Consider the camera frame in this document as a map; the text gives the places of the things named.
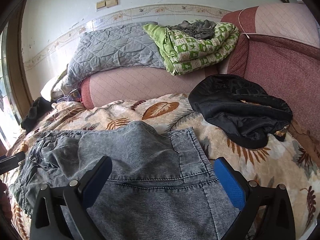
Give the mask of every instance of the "light switch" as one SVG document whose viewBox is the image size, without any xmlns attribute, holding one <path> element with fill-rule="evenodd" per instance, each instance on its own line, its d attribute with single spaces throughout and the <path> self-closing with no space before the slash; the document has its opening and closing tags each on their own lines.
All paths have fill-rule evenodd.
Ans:
<svg viewBox="0 0 320 240">
<path fill-rule="evenodd" d="M 97 10 L 102 8 L 110 8 L 115 5 L 118 5 L 118 0 L 103 0 L 97 2 Z"/>
</svg>

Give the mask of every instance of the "folded green blanket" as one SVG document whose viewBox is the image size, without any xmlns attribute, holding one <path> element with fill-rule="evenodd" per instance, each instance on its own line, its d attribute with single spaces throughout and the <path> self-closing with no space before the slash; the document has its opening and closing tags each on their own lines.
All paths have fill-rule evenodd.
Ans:
<svg viewBox="0 0 320 240">
<path fill-rule="evenodd" d="M 222 61 L 233 51 L 240 35 L 231 23 L 217 23 L 211 40 L 197 40 L 182 31 L 155 24 L 146 24 L 143 29 L 159 47 L 167 71 L 173 76 Z"/>
</svg>

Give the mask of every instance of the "decorative wall border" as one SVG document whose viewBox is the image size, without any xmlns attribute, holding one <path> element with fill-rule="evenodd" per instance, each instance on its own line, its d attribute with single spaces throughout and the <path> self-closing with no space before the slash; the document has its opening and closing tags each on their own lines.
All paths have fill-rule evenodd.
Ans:
<svg viewBox="0 0 320 240">
<path fill-rule="evenodd" d="M 57 49 L 60 49 L 70 41 L 78 38 L 84 32 L 91 32 L 102 28 L 111 27 L 121 23 L 131 23 L 143 21 L 145 17 L 156 16 L 174 16 L 174 15 L 192 15 L 199 17 L 206 17 L 207 19 L 218 18 L 222 19 L 230 11 L 193 4 L 157 4 L 146 5 L 136 8 L 130 8 L 126 10 L 117 11 L 111 14 L 104 15 L 102 17 L 91 20 L 79 27 L 72 29 L 71 31 L 60 36 L 55 41 L 46 46 L 40 53 L 38 53 L 31 60 L 24 62 L 25 70 L 30 70 L 41 60 L 48 57 Z"/>
</svg>

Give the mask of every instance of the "gray denim jeans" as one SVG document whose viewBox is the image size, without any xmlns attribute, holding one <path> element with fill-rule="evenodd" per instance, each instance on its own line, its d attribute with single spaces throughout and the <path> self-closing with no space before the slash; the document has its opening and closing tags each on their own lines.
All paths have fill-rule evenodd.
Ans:
<svg viewBox="0 0 320 240">
<path fill-rule="evenodd" d="M 110 131 L 42 133 L 10 190 L 32 215 L 41 183 L 65 186 L 104 155 L 113 170 L 87 212 L 106 239 L 221 239 L 239 213 L 192 128 L 159 135 L 141 121 Z M 64 215 L 79 239 L 65 208 Z"/>
</svg>

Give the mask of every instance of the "floral blanket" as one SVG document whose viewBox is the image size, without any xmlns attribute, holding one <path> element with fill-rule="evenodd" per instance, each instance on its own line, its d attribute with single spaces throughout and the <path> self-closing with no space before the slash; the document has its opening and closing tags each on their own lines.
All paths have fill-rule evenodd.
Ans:
<svg viewBox="0 0 320 240">
<path fill-rule="evenodd" d="M 219 63 L 233 51 L 240 35 L 232 23 L 217 23 L 211 40 L 197 40 L 155 24 L 146 24 L 143 29 L 159 47 L 167 72 L 173 76 Z"/>
<path fill-rule="evenodd" d="M 223 156 L 247 180 L 255 180 L 264 187 L 276 187 L 280 183 L 286 185 L 298 239 L 320 211 L 317 205 L 320 199 L 320 170 L 316 162 L 290 134 L 286 135 L 284 142 L 269 135 L 268 145 L 258 150 L 236 145 L 220 128 L 207 123 L 202 115 L 194 112 L 187 96 L 172 94 L 147 101 L 122 100 L 92 110 L 86 110 L 77 102 L 53 104 L 54 110 L 43 117 L 37 127 L 21 138 L 12 150 L 16 152 L 23 144 L 31 149 L 41 132 L 46 130 L 112 130 L 137 120 L 153 126 L 158 133 L 193 127 L 211 161 Z M 23 165 L 24 161 L 1 179 L 8 185 L 14 183 Z M 8 192 L 8 195 L 14 214 L 13 223 L 21 237 L 28 239 L 31 220 L 17 205 L 12 194 Z"/>
</svg>

